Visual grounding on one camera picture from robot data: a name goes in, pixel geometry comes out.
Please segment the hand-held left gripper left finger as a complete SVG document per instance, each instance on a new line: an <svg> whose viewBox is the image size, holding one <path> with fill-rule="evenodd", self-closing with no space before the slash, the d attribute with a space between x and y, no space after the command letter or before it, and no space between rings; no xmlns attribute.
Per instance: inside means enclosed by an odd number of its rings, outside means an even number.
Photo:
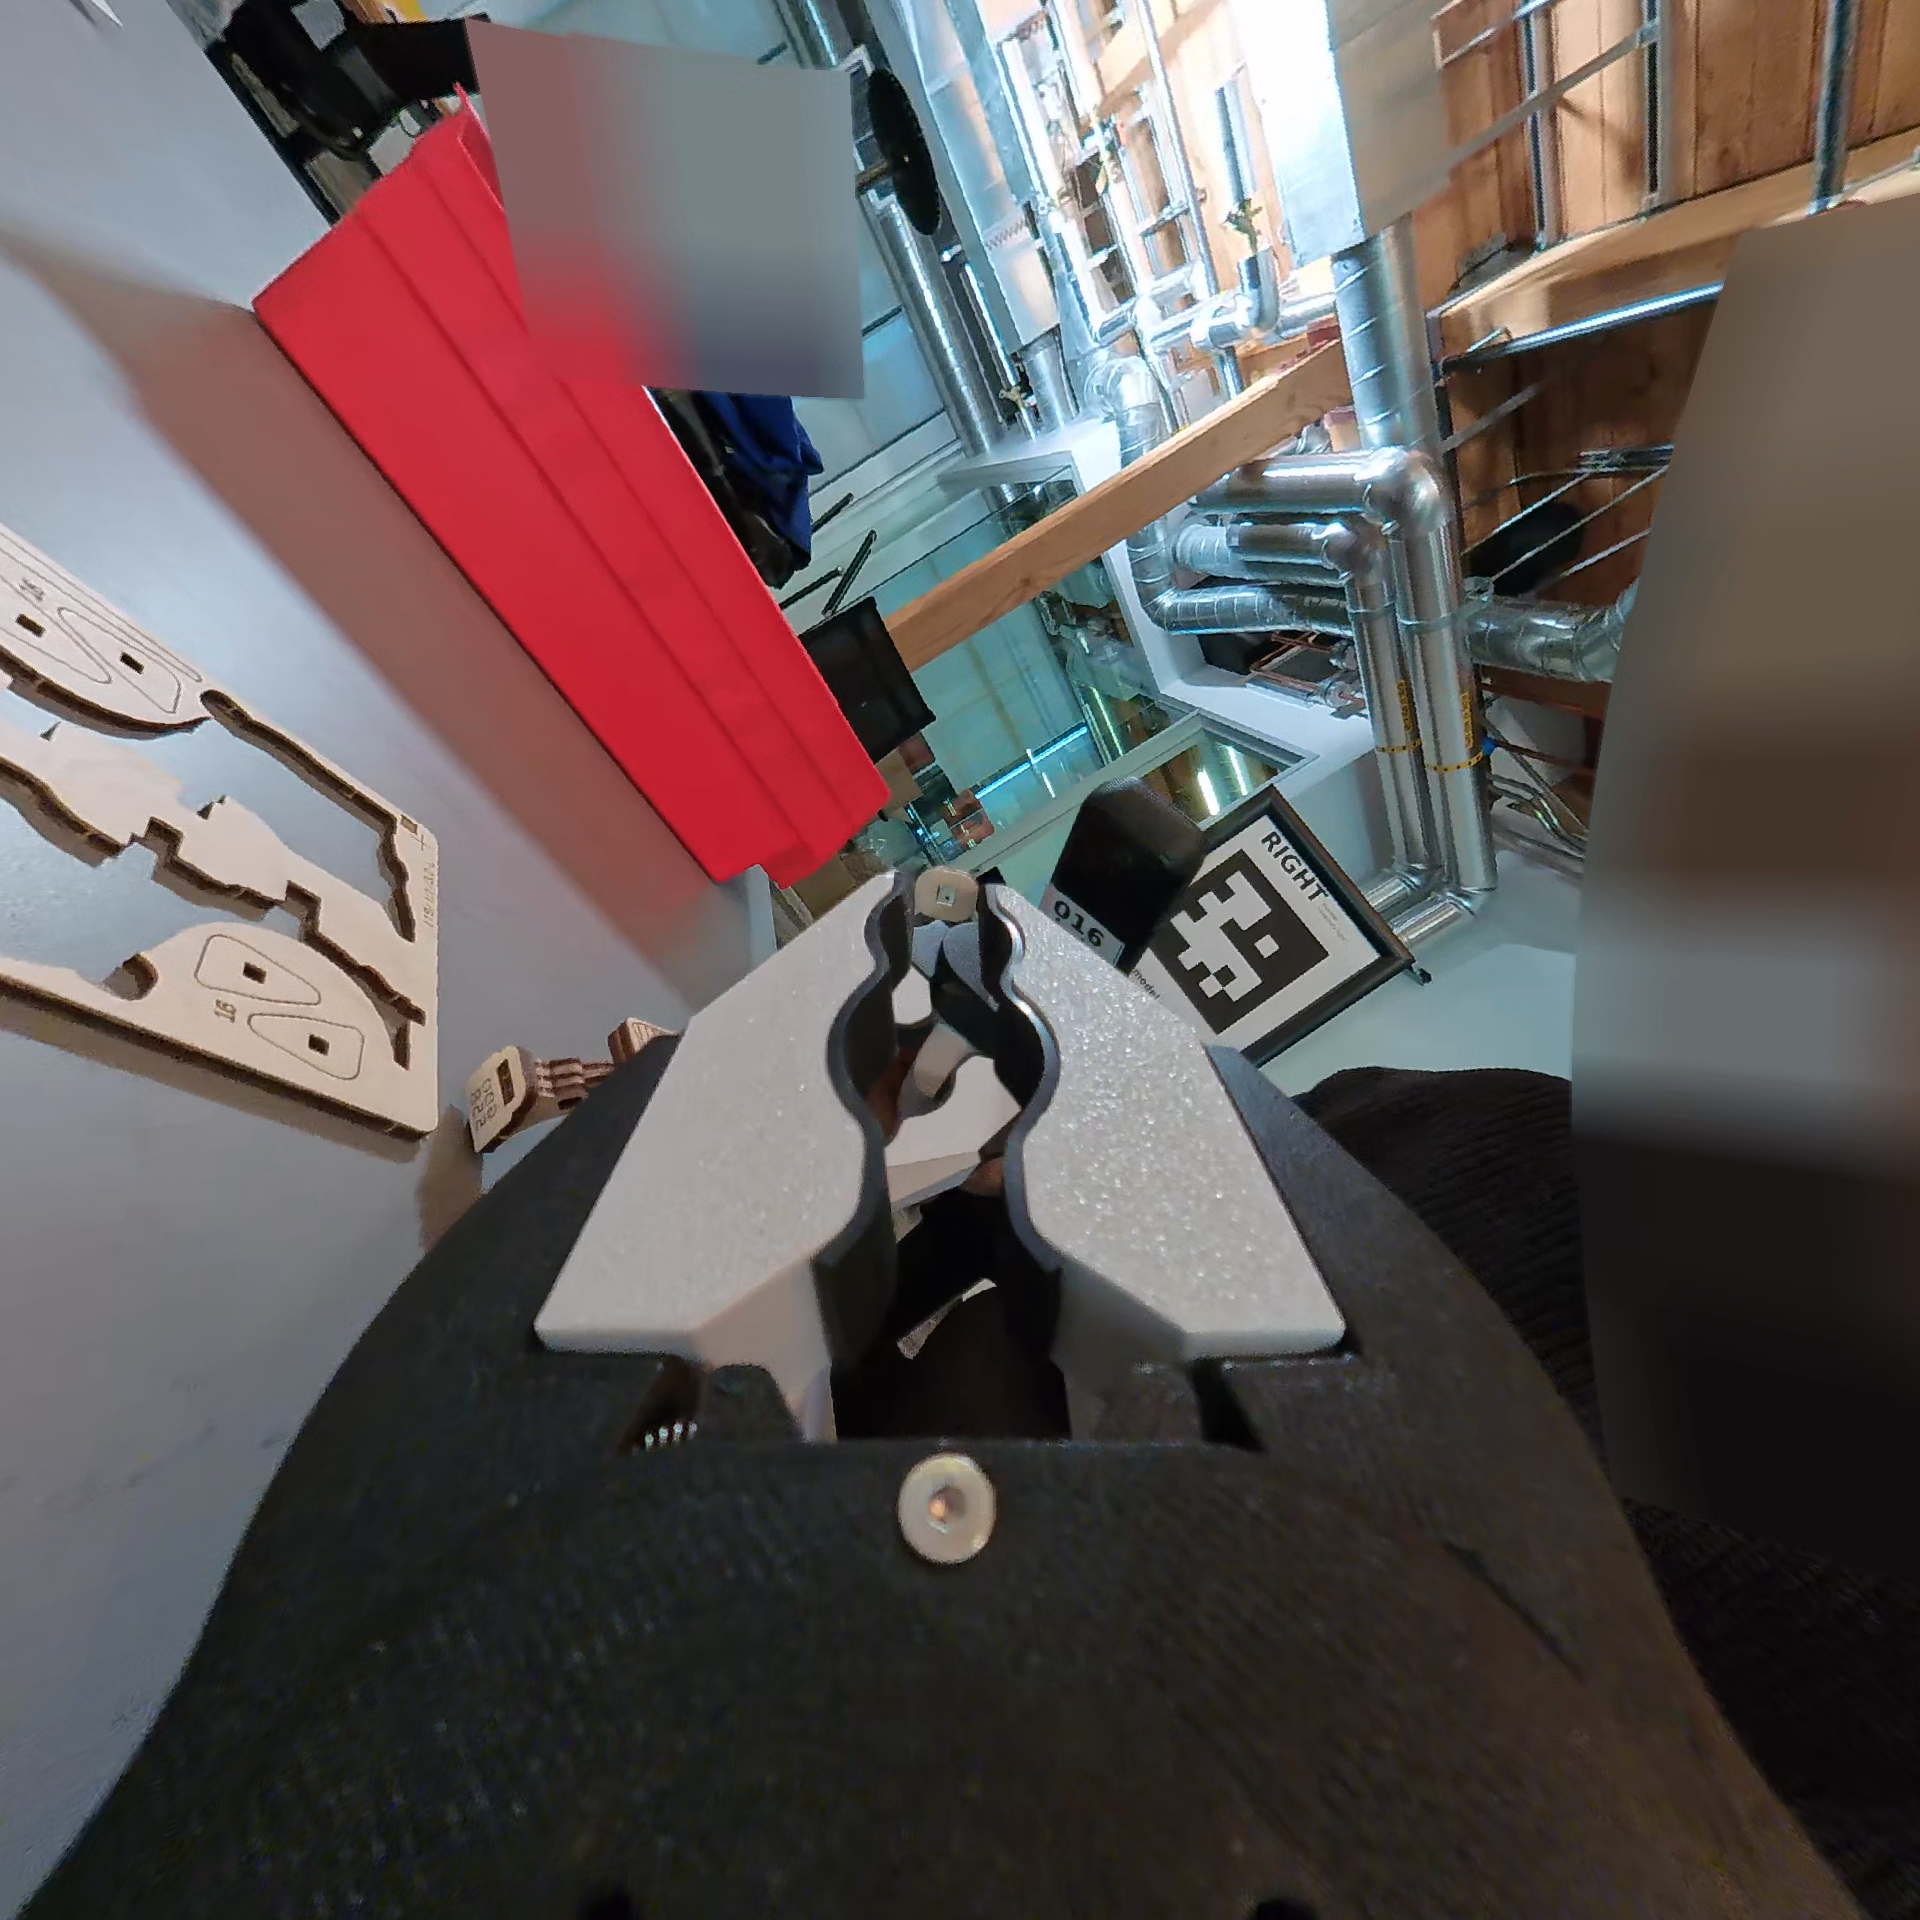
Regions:
<svg viewBox="0 0 1920 1920"><path fill-rule="evenodd" d="M558 1354L755 1364L803 1438L896 1293L867 1091L896 1059L910 878L883 874L691 1018L535 1320Z"/></svg>

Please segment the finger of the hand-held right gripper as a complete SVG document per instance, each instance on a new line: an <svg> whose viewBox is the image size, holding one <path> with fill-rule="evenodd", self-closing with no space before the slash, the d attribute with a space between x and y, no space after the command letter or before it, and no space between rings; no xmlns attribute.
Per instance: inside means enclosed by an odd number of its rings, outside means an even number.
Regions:
<svg viewBox="0 0 1920 1920"><path fill-rule="evenodd" d="M960 1187L1019 1117L993 1061L943 1022L931 1024L897 1093L896 1200Z"/></svg>

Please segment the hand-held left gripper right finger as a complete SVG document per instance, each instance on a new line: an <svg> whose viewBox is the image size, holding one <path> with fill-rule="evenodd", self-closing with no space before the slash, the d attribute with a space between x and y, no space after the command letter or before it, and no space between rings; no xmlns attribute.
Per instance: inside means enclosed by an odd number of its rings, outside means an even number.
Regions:
<svg viewBox="0 0 1920 1920"><path fill-rule="evenodd" d="M1077 1409L1101 1413L1144 1368L1186 1385L1337 1354L1345 1320L1256 1139L1259 1074L1235 1093L1235 1056L1008 888L981 891L941 960L943 988L983 1002L953 1083L1013 1105L983 1137L991 1289L951 1314L1002 1328L954 1330L1010 1371L981 1392L984 1433L1070 1438Z"/></svg>

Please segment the wooden model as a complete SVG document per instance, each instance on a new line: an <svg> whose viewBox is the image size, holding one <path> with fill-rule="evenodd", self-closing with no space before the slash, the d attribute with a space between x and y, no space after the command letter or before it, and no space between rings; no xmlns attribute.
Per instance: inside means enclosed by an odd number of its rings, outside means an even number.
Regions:
<svg viewBox="0 0 1920 1920"><path fill-rule="evenodd" d="M465 1124L471 1150L485 1156L502 1140L571 1113L624 1064L658 1040L675 1040L675 1029L641 1019L621 1019L608 1034L600 1059L536 1059L528 1048L489 1054L465 1081Z"/></svg>

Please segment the grey desk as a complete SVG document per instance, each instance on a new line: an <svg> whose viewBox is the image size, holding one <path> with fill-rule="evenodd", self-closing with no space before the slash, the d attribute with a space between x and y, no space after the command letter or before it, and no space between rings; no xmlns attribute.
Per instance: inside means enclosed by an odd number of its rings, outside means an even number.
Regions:
<svg viewBox="0 0 1920 1920"><path fill-rule="evenodd" d="M322 217L166 4L5 4L5 526L439 837L418 1144L5 1002L5 1913L111 1787L301 1418L535 1144L464 1077L753 960L251 314Z"/></svg>

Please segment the framed marker sign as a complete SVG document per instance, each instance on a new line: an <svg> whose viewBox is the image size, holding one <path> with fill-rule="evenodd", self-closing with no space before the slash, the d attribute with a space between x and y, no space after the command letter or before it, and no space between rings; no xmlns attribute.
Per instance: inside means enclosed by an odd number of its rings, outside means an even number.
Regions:
<svg viewBox="0 0 1920 1920"><path fill-rule="evenodd" d="M1392 926L1265 785L1206 827L1202 869L1130 981L1202 1043L1264 1067L1409 968Z"/></svg>

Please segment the black crate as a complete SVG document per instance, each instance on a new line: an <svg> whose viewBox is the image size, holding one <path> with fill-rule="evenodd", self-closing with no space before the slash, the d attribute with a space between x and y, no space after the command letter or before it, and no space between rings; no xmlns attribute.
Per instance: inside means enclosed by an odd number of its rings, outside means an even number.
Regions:
<svg viewBox="0 0 1920 1920"><path fill-rule="evenodd" d="M931 723L871 594L806 628L800 646L867 760L881 761Z"/></svg>

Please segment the wooden ceiling beam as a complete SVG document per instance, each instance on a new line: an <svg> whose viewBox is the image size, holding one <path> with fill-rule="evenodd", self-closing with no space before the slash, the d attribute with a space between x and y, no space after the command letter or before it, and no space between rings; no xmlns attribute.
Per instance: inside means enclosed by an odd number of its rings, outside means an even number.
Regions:
<svg viewBox="0 0 1920 1920"><path fill-rule="evenodd" d="M1077 501L883 618L901 660L919 669L1031 604L1041 590L1163 520L1353 395L1339 346L1322 342L1242 395L1121 467Z"/></svg>

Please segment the silver ventilation pipes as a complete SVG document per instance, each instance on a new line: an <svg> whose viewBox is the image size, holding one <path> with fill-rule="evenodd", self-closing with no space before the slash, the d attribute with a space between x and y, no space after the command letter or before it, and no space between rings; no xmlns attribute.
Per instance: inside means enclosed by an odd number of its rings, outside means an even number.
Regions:
<svg viewBox="0 0 1920 1920"><path fill-rule="evenodd" d="M1406 944L1465 921L1497 888L1475 665L1606 684L1635 587L1606 609L1467 597L1408 214L1331 256L1357 451L1290 452L1213 485L1173 526L1127 539L1147 620L1166 634L1294 634L1309 594L1285 566L1337 578L1394 840L1369 902Z"/></svg>

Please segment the blue cloth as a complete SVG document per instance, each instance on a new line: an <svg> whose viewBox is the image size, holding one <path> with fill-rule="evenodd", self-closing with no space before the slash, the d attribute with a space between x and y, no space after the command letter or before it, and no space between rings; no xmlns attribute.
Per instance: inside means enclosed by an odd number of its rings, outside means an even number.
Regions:
<svg viewBox="0 0 1920 1920"><path fill-rule="evenodd" d="M808 565L808 482L825 469L795 402L664 388L650 398L760 581L786 586Z"/></svg>

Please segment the laser-cut plywood sheet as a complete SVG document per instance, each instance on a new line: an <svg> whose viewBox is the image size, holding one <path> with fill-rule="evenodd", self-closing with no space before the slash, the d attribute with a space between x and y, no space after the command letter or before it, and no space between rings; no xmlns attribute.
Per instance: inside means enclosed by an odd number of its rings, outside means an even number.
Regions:
<svg viewBox="0 0 1920 1920"><path fill-rule="evenodd" d="M9 953L5 995L389 1137L430 1137L440 1115L435 837L13 530L1 533L1 659L5 691L54 714L42 732L5 720L9 798L94 852L146 848L159 881L295 920L295 932L262 921L181 930L125 960L127 992ZM137 747L208 723L363 819L389 901L295 850L239 800L190 804Z"/></svg>

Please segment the metal railing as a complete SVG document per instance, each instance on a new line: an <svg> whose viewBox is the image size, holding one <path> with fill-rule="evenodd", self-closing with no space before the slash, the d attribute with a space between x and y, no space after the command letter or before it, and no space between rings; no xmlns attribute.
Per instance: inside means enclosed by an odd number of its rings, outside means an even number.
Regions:
<svg viewBox="0 0 1920 1920"><path fill-rule="evenodd" d="M1481 686L1601 717L1577 630L1635 581L1738 242L1915 201L1917 4L1446 4L1443 75L1488 145L1421 261L1469 587L1543 604Z"/></svg>

